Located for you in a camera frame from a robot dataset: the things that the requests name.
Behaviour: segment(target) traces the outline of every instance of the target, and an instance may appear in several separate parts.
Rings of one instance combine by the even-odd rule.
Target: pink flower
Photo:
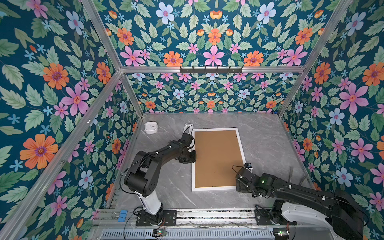
[[[236,0],[236,2],[240,2],[241,1],[241,5],[244,5],[245,4],[245,0]]]
[[[59,105],[55,105],[53,106],[53,108],[55,108],[57,111],[55,112],[55,115],[58,116],[60,115],[61,119],[64,118],[64,115],[68,115],[68,111],[66,111],[68,109],[68,106],[64,106],[62,102],[59,102]]]
[[[317,108],[316,106],[313,106],[313,108],[311,109],[311,116],[313,116],[314,118],[319,116],[319,110],[320,108]]]
[[[121,52],[120,55],[122,57],[124,57],[124,58],[127,58],[127,60],[125,60],[125,64],[127,66],[130,66],[133,63],[133,65],[135,67],[138,67],[139,63],[140,64],[145,63],[145,61],[142,58],[139,58],[139,56],[140,56],[140,51],[139,50],[134,50],[133,53],[132,53],[131,48],[128,47],[128,46],[125,46],[125,51],[126,51],[126,53],[125,52]]]
[[[308,78],[308,75],[305,77],[305,80],[303,80],[303,90],[305,89],[306,92],[308,92],[308,89],[312,86],[312,77]]]
[[[190,5],[190,6],[192,6],[192,3],[193,2],[195,2],[195,3],[197,3],[199,0],[188,0],[188,4]]]
[[[284,48],[281,50],[281,52],[277,53],[277,58],[283,59],[285,56],[287,56],[288,50],[284,50]]]
[[[299,154],[299,157],[300,157],[301,161],[305,162],[305,158],[304,158],[304,156],[303,156],[303,154],[305,153],[305,149],[304,149],[304,148],[303,148],[303,149],[300,149],[300,145],[297,144],[297,145],[296,145],[296,150],[297,150],[297,153]]]
[[[252,73],[252,79],[254,78],[256,81],[259,81],[260,78],[264,78],[264,73]]]
[[[381,104],[381,103],[379,103],[379,104],[377,105],[377,107],[380,108],[380,109],[379,109],[376,113],[377,113],[377,114],[383,114],[383,117],[384,117],[384,105]]]
[[[265,80],[264,82],[261,82],[260,87],[263,89],[263,88],[267,88],[268,85],[269,85],[268,80]]]
[[[309,169],[311,172],[313,172],[315,168],[316,168],[316,166],[313,165],[313,163],[308,164],[308,169]]]
[[[61,101],[67,106],[72,105],[70,110],[71,116],[77,114],[77,108],[79,108],[79,112],[84,114],[88,110],[88,104],[85,100],[89,98],[89,94],[81,93],[81,86],[78,83],[74,86],[74,91],[70,87],[66,87],[65,89],[71,97],[63,97]]]
[[[111,118],[113,116],[113,108],[109,106],[108,108],[106,108],[106,110],[107,110],[107,116]]]
[[[356,149],[356,150],[353,150],[351,152],[351,155],[352,156],[359,155],[359,161],[360,162],[364,162],[365,157],[367,157],[369,159],[373,159],[372,153],[368,152],[369,150],[371,150],[373,148],[373,145],[370,143],[367,143],[364,145],[364,140],[362,138],[359,138],[358,145],[354,142],[351,142],[351,147]]]
[[[159,88],[160,90],[163,89],[164,87],[163,82],[159,82],[159,81],[157,81],[155,85],[156,85],[156,88]]]
[[[57,202],[51,203],[51,208],[52,208],[51,217],[55,215],[55,213],[57,213],[58,216],[61,215],[62,209],[67,208],[67,204],[65,203],[65,201],[67,201],[67,197],[64,197],[63,199],[61,199],[61,196],[58,196]]]
[[[107,103],[107,102],[109,102],[109,101],[112,101],[112,96],[113,96],[113,93],[111,92],[111,93],[109,94],[109,96],[107,97],[107,99],[105,100],[105,102]]]
[[[248,73],[236,73],[233,78],[234,79],[237,79],[237,82],[240,82],[241,80],[245,80],[246,79],[246,75],[248,75]]]
[[[88,79],[85,79],[84,78],[81,78],[81,82],[79,82],[79,84],[81,85],[81,90],[86,90],[88,91],[88,88],[91,86],[89,83],[88,83]]]
[[[346,100],[341,103],[340,109],[346,109],[349,106],[349,112],[354,115],[358,110],[356,104],[361,107],[368,105],[368,101],[366,98],[360,98],[367,92],[367,90],[368,86],[364,86],[356,91],[356,85],[354,83],[351,83],[348,86],[349,94],[346,92],[342,92],[339,94],[341,99]]]
[[[140,50],[140,57],[143,57],[144,60],[147,60],[147,59],[151,59],[150,56],[149,56],[149,52],[147,52],[147,50]]]
[[[219,58],[222,58],[224,56],[224,52],[217,52],[217,46],[216,45],[213,45],[211,47],[211,53],[209,52],[204,52],[203,53],[204,57],[207,58],[207,60],[205,61],[204,65],[209,65],[212,63],[212,66],[215,65],[215,63],[217,65],[221,65],[221,60]]]
[[[375,168],[371,168],[371,173],[378,176],[373,178],[373,183],[380,184],[381,182],[383,182],[383,187],[384,187],[384,165],[382,163],[379,163],[377,168],[379,170]]]
[[[302,57],[305,57],[308,52],[301,52],[303,50],[303,46],[300,45],[296,51],[293,51],[292,49],[288,50],[288,57],[284,58],[281,62],[282,63],[288,63],[287,66],[300,65]]]
[[[332,147],[334,147],[333,151],[341,154],[341,151],[345,150],[345,147],[343,147],[343,144],[344,144],[344,141],[339,142],[339,140],[335,139],[335,143],[332,143]]]
[[[161,79],[166,79],[166,81],[168,82],[169,79],[173,79],[173,76],[172,76],[172,73],[162,73],[161,76],[160,76]]]
[[[233,88],[233,83],[230,83],[229,81],[224,84],[224,89],[229,90],[230,88]]]
[[[349,78],[346,77],[345,79],[341,79],[341,83],[339,83],[338,87],[340,87],[340,90],[348,89],[348,85],[350,85],[352,82],[349,81]]]
[[[191,43],[191,46],[188,47],[189,49],[189,53],[196,53],[196,51],[198,51],[199,49],[197,48],[197,44],[193,44]]]
[[[79,147],[80,147],[80,144],[77,144],[77,146],[73,150],[72,154],[68,158],[68,160],[67,160],[68,162],[72,162],[72,156],[74,156],[74,157],[78,157],[79,156],[79,153],[76,151],[77,149],[79,149]]]
[[[95,144],[93,144],[92,141],[85,142],[85,148],[83,150],[86,151],[87,155],[88,155],[89,152],[93,152],[93,147],[94,146],[95,146]]]
[[[384,199],[381,198],[381,194],[379,192],[376,192],[376,196],[373,195],[373,193],[370,193],[369,196],[372,198],[371,200],[369,200],[369,203],[376,205],[376,209],[378,211],[384,209]]]
[[[53,193],[53,191],[55,190],[55,185],[57,187],[63,187],[64,186],[63,181],[60,179],[62,179],[66,174],[67,174],[66,171],[62,171],[59,173],[59,175],[57,175],[56,179],[53,181],[53,183],[51,184],[51,186],[48,189],[48,195],[51,195]]]
[[[238,53],[239,49],[240,49],[239,44],[236,43],[231,45],[231,48],[229,49],[229,51],[232,51],[232,54],[234,54],[234,53]]]
[[[97,219],[98,217],[99,217],[99,210],[96,209],[95,211],[92,212],[91,220]]]
[[[201,84],[198,84],[197,81],[195,81],[195,83],[191,83],[191,89],[193,90],[196,90],[196,89],[200,89],[200,86]]]
[[[43,16],[43,18],[48,19],[47,14],[45,13],[48,11],[48,8],[41,4],[40,0],[29,0],[25,3],[28,7],[30,7],[33,12],[35,13],[36,17]]]
[[[316,100],[316,102],[320,101],[320,97],[322,97],[324,95],[324,93],[321,92],[322,88],[323,87],[319,87],[319,88],[315,87],[314,88],[314,91],[311,92],[311,96],[313,96],[312,101],[314,101],[314,100]]]
[[[179,75],[179,81],[184,81],[184,82],[188,82],[188,79],[191,79],[192,76],[189,75],[189,73],[177,73],[177,75]]]
[[[115,86],[115,91],[117,92],[118,90],[121,89],[121,81],[119,80]]]

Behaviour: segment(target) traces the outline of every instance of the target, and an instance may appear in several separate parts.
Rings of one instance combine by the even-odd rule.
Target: floral wallpaper
[[[337,3],[111,0],[96,7],[126,66],[296,66],[308,58]]]
[[[369,219],[364,239],[382,239],[384,209],[383,2],[354,1],[284,113],[317,189],[341,188]]]
[[[0,29],[3,227],[114,68],[79,1],[2,1]],[[135,126],[126,98],[119,83],[19,239],[85,239]]]

